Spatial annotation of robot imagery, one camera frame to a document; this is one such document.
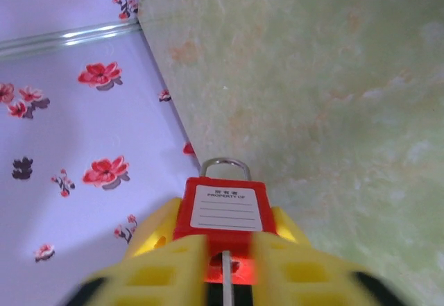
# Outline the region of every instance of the floral wallpaper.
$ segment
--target floral wallpaper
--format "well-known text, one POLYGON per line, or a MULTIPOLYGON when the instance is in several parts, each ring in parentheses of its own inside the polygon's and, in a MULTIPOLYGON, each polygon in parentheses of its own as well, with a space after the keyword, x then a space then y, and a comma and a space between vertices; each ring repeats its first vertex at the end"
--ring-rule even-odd
POLYGON ((444 305, 444 0, 141 0, 139 20, 201 162, 243 160, 315 247, 444 305))
POLYGON ((141 33, 0 63, 0 127, 4 305, 57 305, 198 175, 141 33))
POLYGON ((8 40, 125 22, 137 17, 139 0, 0 0, 0 44, 8 40))

